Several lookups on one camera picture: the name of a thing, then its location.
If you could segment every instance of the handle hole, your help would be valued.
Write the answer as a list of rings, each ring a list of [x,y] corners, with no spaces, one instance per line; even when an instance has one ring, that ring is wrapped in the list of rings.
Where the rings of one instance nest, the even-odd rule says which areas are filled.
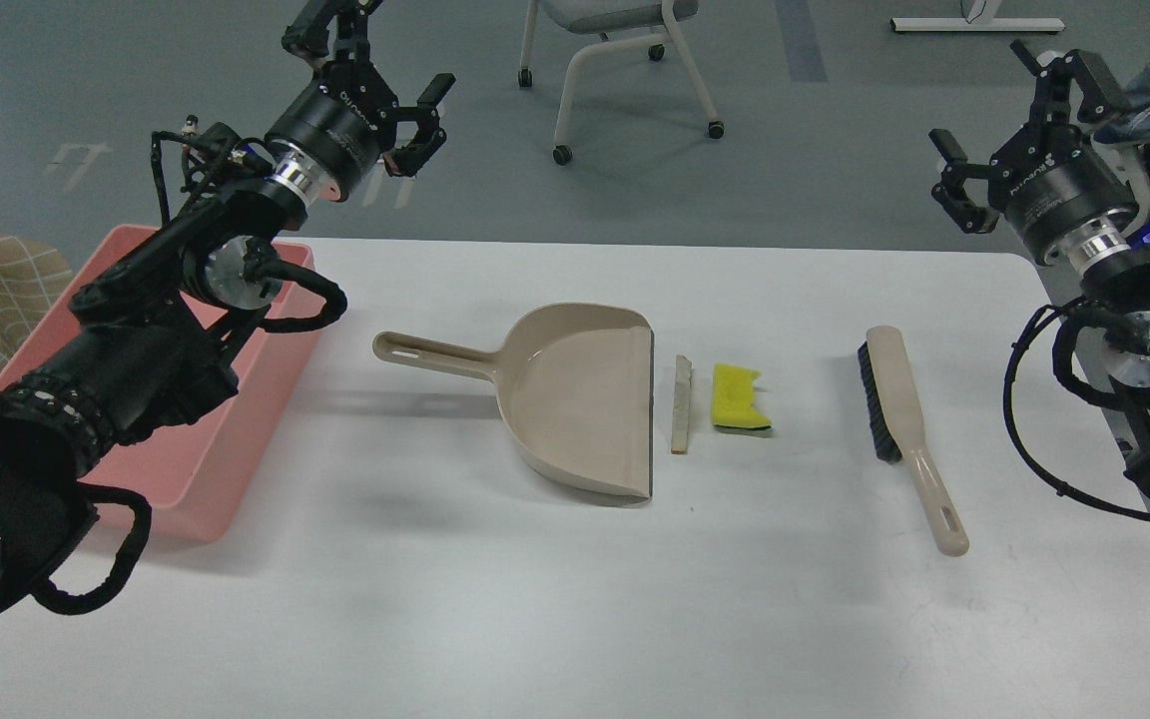
[[[943,520],[949,523],[949,529],[952,529],[953,533],[961,531],[961,526],[957,523],[956,515],[952,514],[952,511],[946,508],[946,506],[941,506],[940,510],[943,511]]]

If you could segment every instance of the dustpan handle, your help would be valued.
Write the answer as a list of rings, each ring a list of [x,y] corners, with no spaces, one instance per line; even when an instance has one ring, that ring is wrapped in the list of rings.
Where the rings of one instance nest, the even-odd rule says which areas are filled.
[[[491,381],[494,354],[467,346],[447,344],[405,334],[379,332],[370,344],[375,357],[384,362],[396,362],[438,373]]]

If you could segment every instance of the gray chair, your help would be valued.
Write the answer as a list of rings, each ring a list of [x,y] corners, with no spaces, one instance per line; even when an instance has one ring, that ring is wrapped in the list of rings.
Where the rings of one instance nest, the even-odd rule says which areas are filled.
[[[699,68],[695,67],[695,59],[678,26],[680,20],[693,17],[695,13],[699,12],[699,0],[530,0],[530,6],[526,10],[526,35],[521,44],[521,68],[518,70],[518,85],[521,87],[531,86],[530,49],[535,40],[535,20],[538,17],[540,5],[544,6],[544,13],[567,31],[601,37],[601,41],[583,47],[572,58],[570,64],[567,64],[561,106],[557,112],[557,129],[553,131],[553,160],[558,165],[566,165],[574,158],[570,146],[566,145],[566,138],[567,129],[570,127],[572,101],[580,68],[593,55],[615,53],[620,49],[649,47],[649,58],[659,61],[665,55],[665,46],[674,46],[681,63],[685,67],[685,72],[690,76],[695,94],[699,97],[699,102],[707,115],[707,137],[716,140],[724,135],[726,125],[722,125],[721,120],[716,117],[712,95],[707,93],[707,86],[704,86],[704,79],[699,77]],[[649,33],[615,40],[611,40],[608,35],[638,28],[649,28]]]

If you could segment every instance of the table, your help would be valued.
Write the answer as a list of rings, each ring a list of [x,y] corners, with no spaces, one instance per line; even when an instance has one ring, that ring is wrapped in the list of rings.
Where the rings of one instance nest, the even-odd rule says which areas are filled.
[[[1150,716],[1150,526],[1059,499],[1004,435],[1010,342],[1045,299],[1026,260],[306,242],[352,308],[232,528],[155,537],[94,614],[1,615],[0,716]],[[370,352],[384,330],[492,350],[561,300],[653,324],[652,500],[547,482],[488,382]],[[964,558],[935,550],[906,468],[873,456],[854,351],[876,323],[907,339]],[[1017,390],[1032,451],[1137,506],[1048,349]],[[677,353],[695,365],[684,456]],[[715,362],[761,370],[772,436],[707,424]],[[116,541],[97,528],[61,587],[103,578]]]

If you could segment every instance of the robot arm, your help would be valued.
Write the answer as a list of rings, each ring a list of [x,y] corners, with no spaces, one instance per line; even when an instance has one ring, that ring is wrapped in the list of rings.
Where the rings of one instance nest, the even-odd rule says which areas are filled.
[[[1004,216],[1036,263],[1066,258],[1078,271],[1086,295],[1057,308],[1067,322],[1056,341],[1055,373],[1064,388],[1089,404],[1126,414],[1140,444],[1126,476],[1150,499],[1150,245],[1122,236],[1138,205],[1094,150],[1089,132],[1071,122],[1068,99],[1076,83],[1081,123],[1107,122],[1128,109],[1128,102],[1098,55],[1073,49],[1042,67],[1021,41],[1010,48],[1036,78],[1027,122],[987,165],[971,163],[949,131],[931,131],[930,140],[946,163],[931,196],[963,231],[991,231]],[[987,206],[967,194],[968,178],[987,182]],[[1072,373],[1078,337],[1089,328],[1105,330],[1101,354],[1110,391],[1091,388]],[[1035,324],[1019,339],[1017,358],[1030,344],[1033,330]],[[1045,474],[1042,479],[1050,481]],[[1087,498],[1066,482],[1050,483],[1060,495]],[[1135,511],[1118,513],[1150,519]]]
[[[169,219],[155,168],[163,227],[72,297],[76,339],[0,392],[0,613],[28,595],[63,614],[113,599],[145,548],[150,506],[78,479],[114,445],[194,423],[237,395],[230,365],[253,332],[312,331],[345,311],[337,284],[284,262],[274,237],[299,229],[319,197],[346,200],[381,158],[391,173],[414,176],[446,138],[435,106],[455,81],[435,77],[415,106],[401,108],[370,64],[366,23],[378,5],[314,0],[288,28],[284,46],[310,60],[314,78],[261,140],[220,123],[199,133],[192,118],[183,132],[155,132],[155,162],[161,140],[184,143],[191,194]],[[337,44],[323,61],[332,22]],[[396,148],[402,122],[419,132]],[[320,313],[266,318],[283,282],[321,296]],[[183,292],[223,318],[204,327]],[[136,514],[108,581],[82,596],[57,590],[51,573],[103,503]]]

